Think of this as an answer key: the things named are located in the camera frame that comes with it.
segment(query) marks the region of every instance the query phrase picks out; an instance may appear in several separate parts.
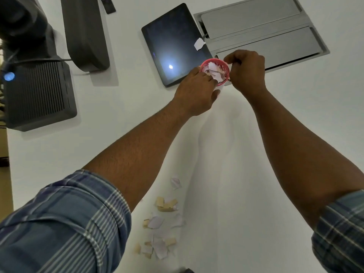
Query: pile of paper scraps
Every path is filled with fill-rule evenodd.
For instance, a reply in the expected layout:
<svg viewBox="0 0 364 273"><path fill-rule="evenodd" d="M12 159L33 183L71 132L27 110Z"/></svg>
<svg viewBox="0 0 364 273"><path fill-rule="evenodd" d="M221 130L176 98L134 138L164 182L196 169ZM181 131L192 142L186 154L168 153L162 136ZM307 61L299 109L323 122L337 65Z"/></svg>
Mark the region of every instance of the pile of paper scraps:
<svg viewBox="0 0 364 273"><path fill-rule="evenodd" d="M209 64L203 68L202 71L207 75L212 76L213 79L217 80L218 83L221 83L226 79L225 71L221 68L221 66L213 62L209 62Z"/></svg>
<svg viewBox="0 0 364 273"><path fill-rule="evenodd" d="M171 178L171 184L173 189L182 188L180 180L177 176ZM178 210L178 201L174 197L157 197L155 205L160 212L174 212ZM159 229L165 219L155 212L152 212L150 217L143 221L143 228L145 229ZM180 213L176 213L173 217L173 221L169 225L169 229L182 227L186 221ZM145 257L151 259L153 251L155 251L158 259L162 260L168 257L168 252L171 251L170 247L177 244L175 237L163 230L153 231L149 235L148 241L142 245L137 243L134 247L134 252L137 254L143 254Z"/></svg>

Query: hand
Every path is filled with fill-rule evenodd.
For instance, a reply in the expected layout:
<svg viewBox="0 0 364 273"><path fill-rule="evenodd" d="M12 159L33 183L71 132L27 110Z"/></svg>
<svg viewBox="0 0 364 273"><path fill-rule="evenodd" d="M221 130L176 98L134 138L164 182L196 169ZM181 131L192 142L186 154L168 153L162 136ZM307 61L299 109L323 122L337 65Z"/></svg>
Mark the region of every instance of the hand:
<svg viewBox="0 0 364 273"><path fill-rule="evenodd" d="M177 88L173 102L178 104L189 117L200 115L209 110L220 94L215 90L217 81L193 68Z"/></svg>
<svg viewBox="0 0 364 273"><path fill-rule="evenodd" d="M236 50L224 58L227 64L233 64L230 80L248 100L267 91L265 87L265 59L257 52Z"/></svg>

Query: plaid shirt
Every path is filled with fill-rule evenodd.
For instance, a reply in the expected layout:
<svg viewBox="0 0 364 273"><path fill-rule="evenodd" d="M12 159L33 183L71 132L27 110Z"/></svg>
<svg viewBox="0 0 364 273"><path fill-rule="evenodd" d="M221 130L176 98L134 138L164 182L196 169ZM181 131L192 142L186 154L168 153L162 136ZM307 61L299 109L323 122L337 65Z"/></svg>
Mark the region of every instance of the plaid shirt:
<svg viewBox="0 0 364 273"><path fill-rule="evenodd" d="M130 228L121 193L96 174L76 171L0 224L0 272L113 272ZM326 207L312 245L328 272L364 272L364 191Z"/></svg>
<svg viewBox="0 0 364 273"><path fill-rule="evenodd" d="M130 228L119 190L78 170L0 224L0 272L113 272Z"/></svg>

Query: tablet screen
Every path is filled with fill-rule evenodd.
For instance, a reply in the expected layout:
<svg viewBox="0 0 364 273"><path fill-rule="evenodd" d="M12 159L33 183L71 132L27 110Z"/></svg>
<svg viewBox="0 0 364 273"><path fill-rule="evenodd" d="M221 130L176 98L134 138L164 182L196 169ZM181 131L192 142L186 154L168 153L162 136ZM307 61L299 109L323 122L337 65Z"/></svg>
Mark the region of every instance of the tablet screen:
<svg viewBox="0 0 364 273"><path fill-rule="evenodd" d="M186 4L146 25L142 32L165 86L212 58L206 45L198 51L194 47L201 34Z"/></svg>

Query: white table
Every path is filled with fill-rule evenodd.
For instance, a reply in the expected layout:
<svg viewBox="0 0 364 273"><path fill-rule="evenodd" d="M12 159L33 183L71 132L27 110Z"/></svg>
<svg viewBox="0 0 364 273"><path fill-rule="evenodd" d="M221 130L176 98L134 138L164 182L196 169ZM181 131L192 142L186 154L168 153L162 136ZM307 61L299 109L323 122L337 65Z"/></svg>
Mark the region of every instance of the white table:
<svg viewBox="0 0 364 273"><path fill-rule="evenodd" d="M191 13L241 0L113 0L101 9L111 69L86 75L71 65L78 116L26 133L8 131L14 206L85 165L157 112L175 88L159 79L141 27L185 2ZM331 54L267 74L269 90L304 124L364 169L364 0L299 0ZM39 0L68 57L60 0ZM175 192L187 225L175 256L132 255L147 231L142 220L157 195ZM232 86L209 113L178 134L160 174L133 212L133 230L118 272L323 272L311 252L311 230L282 192L269 165L252 109Z"/></svg>

